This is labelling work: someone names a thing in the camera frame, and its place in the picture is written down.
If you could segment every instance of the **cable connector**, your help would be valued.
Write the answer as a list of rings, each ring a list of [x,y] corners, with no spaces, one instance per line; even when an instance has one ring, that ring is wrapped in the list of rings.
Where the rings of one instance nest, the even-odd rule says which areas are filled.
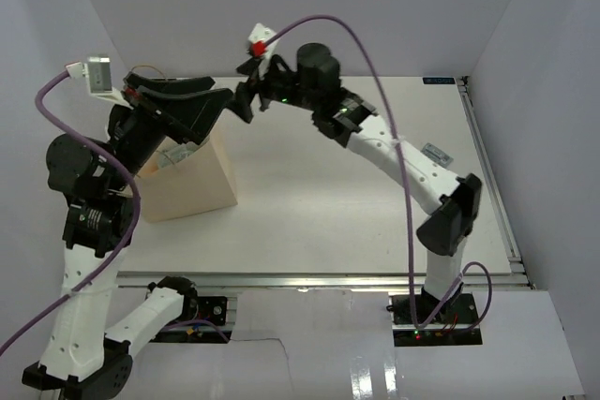
[[[65,65],[65,69],[71,79],[82,79],[86,75],[85,64],[81,61]]]

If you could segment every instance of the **black and white robotic arm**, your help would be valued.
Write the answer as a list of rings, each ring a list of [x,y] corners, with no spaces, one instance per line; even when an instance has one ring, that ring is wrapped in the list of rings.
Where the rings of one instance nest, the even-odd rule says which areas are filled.
[[[302,46],[293,71],[274,54],[277,42],[261,48],[273,34],[261,24],[252,31],[250,58],[238,68],[247,80],[235,92],[211,89],[214,81],[208,77],[155,81],[133,73],[119,91],[112,87],[105,57],[67,69],[71,78],[86,78],[90,95],[114,104],[109,139],[96,143],[132,174],[167,136],[177,142],[202,143],[224,109],[250,123],[250,106],[257,96],[262,111],[271,101],[312,111],[313,123],[324,136],[402,185],[388,124],[373,106],[342,86],[339,62],[329,49],[317,43]],[[427,313],[460,273],[462,249],[477,217],[481,182],[472,174],[457,177],[407,141],[401,146],[412,197],[428,215],[417,230],[428,250],[421,295],[430,299],[430,306],[424,306]],[[131,198],[123,194],[126,182],[115,169],[69,135],[52,142],[47,166],[49,187],[67,199],[62,291],[69,293],[114,251],[131,220]],[[60,306],[49,344],[39,362],[24,370],[24,384],[39,390],[62,389],[66,399],[114,398],[143,346],[165,325],[197,317],[194,285],[182,277],[166,277],[137,309],[107,330],[108,308],[125,251],[92,284]],[[458,291],[451,293],[452,299]]]

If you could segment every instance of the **white table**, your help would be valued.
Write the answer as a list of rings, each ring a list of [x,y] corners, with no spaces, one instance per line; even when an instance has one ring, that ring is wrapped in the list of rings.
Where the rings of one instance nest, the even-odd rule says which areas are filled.
[[[218,79],[234,88],[238,79]],[[371,78],[346,87],[383,105]],[[475,173],[478,159],[458,88],[420,78],[384,78],[400,133],[417,148],[427,142],[454,158],[449,169]],[[135,232],[123,265],[145,274],[405,274],[403,192],[370,163],[321,135],[308,111],[273,104],[250,126],[232,113],[219,120],[236,171],[235,207],[149,225]],[[412,204],[414,223],[425,215]],[[415,268],[425,271],[417,242]],[[488,189],[465,251],[494,274],[510,273],[506,246]]]

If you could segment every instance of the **cable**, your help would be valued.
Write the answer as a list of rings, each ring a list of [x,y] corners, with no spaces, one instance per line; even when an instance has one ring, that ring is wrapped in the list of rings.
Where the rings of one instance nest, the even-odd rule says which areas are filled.
[[[133,234],[133,231],[135,230],[136,225],[138,224],[138,220],[140,219],[140,210],[141,210],[140,191],[138,190],[138,187],[136,186],[135,181],[133,180],[133,176],[129,173],[129,171],[125,168],[125,166],[123,166],[121,164],[121,162],[118,159],[116,159],[116,157],[111,155],[108,151],[102,149],[100,146],[91,142],[85,136],[81,135],[80,133],[75,131],[73,128],[71,128],[64,122],[62,122],[60,119],[58,119],[56,116],[54,116],[51,112],[49,112],[46,109],[46,107],[44,106],[44,104],[43,104],[44,97],[58,83],[60,83],[61,81],[63,81],[64,79],[67,79],[67,78],[68,78],[68,72],[64,71],[64,72],[61,72],[60,74],[58,74],[52,80],[48,81],[39,90],[39,92],[36,95],[36,108],[46,119],[48,119],[48,121],[50,121],[51,124],[60,128],[61,130],[63,130],[71,138],[73,138],[73,140],[81,143],[88,149],[90,149],[93,152],[97,153],[98,155],[104,157],[106,159],[107,163],[110,164],[111,166],[113,166],[117,170],[117,172],[119,172],[119,174],[125,179],[125,181],[129,185],[129,187],[131,188],[131,192],[133,194],[133,197],[132,197],[132,199],[133,199],[133,216],[131,217],[131,223],[129,224],[129,227],[125,231],[123,238],[121,238],[121,241],[119,242],[119,244],[116,245],[116,247],[111,252],[109,257],[107,257],[104,261],[102,261],[102,263],[94,271],[92,271],[78,285],[76,285],[69,294],[63,295],[58,300],[56,300],[55,302],[50,304],[46,309],[41,311],[38,315],[36,315],[31,320],[29,320],[27,323],[25,323],[15,334],[13,334],[7,340],[7,342],[5,342],[2,345],[2,347],[0,347],[0,357],[2,357],[2,355],[8,350],[8,348],[10,346],[12,346],[12,344],[15,343],[15,341],[17,339],[19,339],[26,332],[28,332],[34,325],[36,325],[38,322],[40,322],[42,319],[44,319],[46,316],[48,316],[58,306],[60,306],[61,304],[64,304],[73,295],[73,293],[79,292],[80,290],[85,288],[88,284],[90,284],[92,282],[92,280],[94,280],[94,278],[96,278],[102,271],[104,271],[104,269],[106,269],[109,266],[109,264],[111,264],[111,262],[113,262],[113,260],[119,255],[121,250],[123,250],[123,248],[126,246],[127,242],[129,241],[129,238],[131,238],[131,235]]]
[[[377,85],[377,90],[379,91],[379,94],[382,97],[383,106],[385,107],[385,112],[387,113],[387,119],[390,123],[390,131],[392,133],[392,138],[394,138],[394,140],[396,141],[396,145],[394,146],[394,148],[396,149],[397,159],[398,159],[399,166],[400,166],[400,175],[401,175],[401,179],[402,179],[402,184],[404,185],[403,187],[404,187],[404,202],[405,202],[405,206],[406,206],[406,229],[407,229],[407,234],[408,234],[408,247],[409,247],[408,248],[408,250],[409,250],[409,252],[408,252],[409,253],[409,293],[410,293],[409,303],[411,305],[412,324],[414,325],[414,327],[417,330],[424,330],[425,327],[427,327],[429,325],[429,323],[431,323],[431,321],[434,320],[434,318],[438,315],[438,313],[440,312],[440,310],[442,309],[442,307],[444,306],[446,301],[452,296],[452,294],[454,293],[455,289],[458,287],[458,284],[460,283],[462,276],[465,274],[467,269],[469,267],[471,267],[471,265],[478,265],[482,269],[484,269],[484,272],[487,275],[487,284],[488,284],[488,288],[489,288],[488,303],[486,305],[484,314],[482,314],[481,318],[479,318],[479,320],[477,322],[475,322],[475,326],[478,325],[481,322],[481,320],[483,320],[483,318],[485,317],[485,314],[489,310],[489,305],[491,304],[491,291],[492,291],[491,277],[489,276],[489,272],[479,262],[467,264],[465,266],[465,268],[463,269],[462,273],[452,283],[452,286],[450,287],[450,289],[440,299],[440,302],[433,309],[433,311],[431,312],[429,317],[427,319],[425,319],[425,321],[423,323],[419,323],[419,321],[418,321],[418,317],[417,317],[417,313],[416,313],[416,298],[414,295],[413,208],[411,206],[411,191],[409,188],[409,175],[406,170],[406,163],[404,161],[404,154],[402,153],[402,147],[400,145],[400,139],[398,137],[398,127],[396,125],[396,120],[394,119],[394,114],[392,113],[392,106],[391,106],[389,100],[387,99],[387,96],[385,95],[385,91],[383,90],[382,82],[377,73],[377,70],[375,70],[375,66],[373,65],[373,62],[371,61],[370,57],[368,56],[365,46],[363,45],[363,43],[361,42],[359,37],[356,35],[356,33],[352,30],[352,28],[350,28],[350,26],[347,23],[345,23],[343,20],[341,20],[340,18],[338,18],[336,16],[331,16],[328,14],[316,14],[316,15],[312,15],[312,16],[306,16],[305,18],[302,18],[296,22],[291,23],[287,27],[284,27],[281,31],[275,33],[272,37],[270,37],[269,39],[267,39],[264,42],[265,47],[268,47],[270,44],[272,44],[276,40],[280,39],[284,35],[287,35],[298,25],[302,25],[305,22],[311,22],[311,21],[335,22],[349,33],[349,35],[354,40],[354,43],[356,44],[356,46],[358,47],[360,52],[363,54],[363,57],[365,58],[365,61],[367,62],[367,66],[371,72],[371,75],[373,76],[373,80],[375,81],[375,84]]]
[[[169,79],[162,70],[160,70],[159,68],[154,67],[152,65],[136,65],[136,66],[134,66],[134,67],[131,68],[131,72],[133,72],[135,69],[139,69],[140,67],[147,67],[149,69],[154,69],[156,72],[158,72],[160,74],[160,76],[163,79],[165,79],[165,80]]]
[[[167,325],[167,326],[163,327],[161,331],[168,332],[169,330],[171,330],[173,328],[187,327],[189,325],[206,325],[208,327],[211,327],[213,330],[215,330],[218,333],[218,335],[223,338],[223,340],[225,342],[230,341],[229,337],[227,337],[225,335],[225,333],[222,332],[221,329],[217,325],[215,325],[213,322],[210,322],[208,320],[203,320],[203,319],[193,319],[193,320],[186,320],[186,321],[178,322],[178,323],[172,323],[171,325]]]

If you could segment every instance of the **gray wall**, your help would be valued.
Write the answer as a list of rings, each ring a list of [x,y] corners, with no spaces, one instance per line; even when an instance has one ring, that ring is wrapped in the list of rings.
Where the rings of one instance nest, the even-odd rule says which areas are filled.
[[[256,22],[278,30],[308,14],[330,13],[356,29],[383,75],[471,73],[510,0],[91,0],[123,60],[173,75],[233,75]],[[331,23],[306,25],[277,48],[326,42],[347,75],[366,65]]]
[[[512,0],[472,100],[525,266],[600,398],[600,0]]]
[[[89,52],[109,52],[116,76],[124,68],[89,0],[0,0],[0,341],[4,342],[59,294],[66,205],[46,186],[46,149],[58,130],[34,107],[34,95],[63,64]],[[48,105],[99,136],[106,108],[92,105],[75,82],[57,89]],[[45,348],[46,319],[0,358],[0,397],[38,398],[21,386],[21,372]]]

